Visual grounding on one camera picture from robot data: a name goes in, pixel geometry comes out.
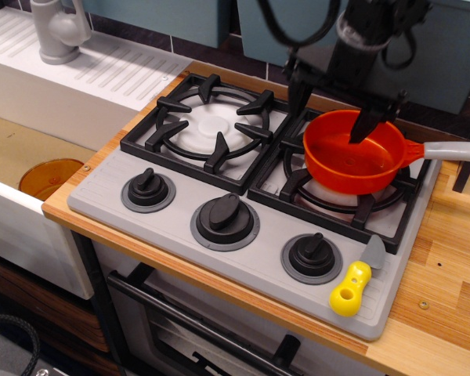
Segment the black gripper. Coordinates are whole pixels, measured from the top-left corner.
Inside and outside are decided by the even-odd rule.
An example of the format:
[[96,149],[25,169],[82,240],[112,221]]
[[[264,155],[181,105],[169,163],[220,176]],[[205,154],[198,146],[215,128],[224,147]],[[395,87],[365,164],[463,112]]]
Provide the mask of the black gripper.
[[349,142],[363,142],[385,118],[394,118],[407,92],[381,76],[378,54],[360,51],[338,40],[333,45],[308,45],[289,49],[284,73],[292,116],[299,116],[314,89],[362,110]]

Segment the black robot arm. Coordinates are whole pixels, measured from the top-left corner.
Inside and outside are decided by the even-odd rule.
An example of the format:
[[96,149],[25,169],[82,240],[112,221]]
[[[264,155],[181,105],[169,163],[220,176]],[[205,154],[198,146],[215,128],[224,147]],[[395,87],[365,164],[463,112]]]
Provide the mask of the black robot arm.
[[265,18],[277,41],[289,47],[284,71],[293,116],[320,89],[360,108],[349,141],[360,143],[375,128],[393,121],[407,92],[391,88],[375,76],[375,64],[402,70],[414,60],[417,44],[411,31],[425,21],[427,1],[350,1],[344,10],[331,1],[322,26],[311,36],[295,40],[280,28],[267,4]]

